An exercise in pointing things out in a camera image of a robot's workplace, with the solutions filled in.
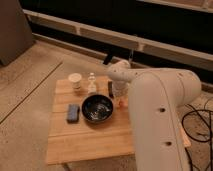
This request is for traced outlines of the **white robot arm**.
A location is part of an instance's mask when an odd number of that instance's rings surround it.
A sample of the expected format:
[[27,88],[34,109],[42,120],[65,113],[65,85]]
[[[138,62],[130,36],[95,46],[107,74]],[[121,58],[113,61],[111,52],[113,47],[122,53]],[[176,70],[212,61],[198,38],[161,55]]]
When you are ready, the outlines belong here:
[[185,69],[132,69],[126,60],[111,65],[107,75],[129,84],[137,171],[190,171],[177,109],[200,95],[199,77]]

